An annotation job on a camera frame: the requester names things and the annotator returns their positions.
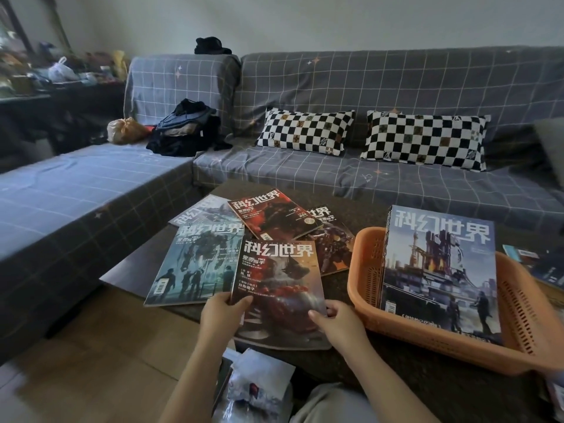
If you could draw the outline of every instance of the tiled floor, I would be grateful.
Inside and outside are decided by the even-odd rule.
[[[53,339],[0,367],[0,423],[155,422],[198,328],[107,288]]]

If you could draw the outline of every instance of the throw pillow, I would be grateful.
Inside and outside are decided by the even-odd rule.
[[[564,117],[537,120],[534,125],[558,184],[564,187]]]
[[[361,158],[485,171],[483,139],[490,116],[368,112]]]
[[[272,108],[266,112],[256,145],[339,156],[354,115],[354,110],[314,114]]]

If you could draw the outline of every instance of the checkered pillow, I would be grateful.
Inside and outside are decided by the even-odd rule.
[[[351,129],[354,110],[341,113],[297,113],[272,108],[256,145],[338,156]]]
[[[485,171],[483,139],[490,116],[368,112],[361,158]]]

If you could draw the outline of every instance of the sofa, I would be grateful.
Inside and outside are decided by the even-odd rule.
[[[532,123],[564,116],[564,48],[159,55],[133,60],[125,117],[155,125],[184,98],[215,108],[233,147],[163,157],[104,144],[0,175],[0,362],[98,278],[228,178],[562,232],[564,192]],[[340,157],[255,147],[267,108],[354,109]],[[367,111],[491,115],[486,172],[367,161]]]

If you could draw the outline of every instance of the basket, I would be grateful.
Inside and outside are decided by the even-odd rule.
[[[564,325],[529,272],[499,252],[497,297],[505,347],[376,308],[385,234],[382,227],[361,230],[352,253],[347,289],[367,329],[508,376],[564,370]]]

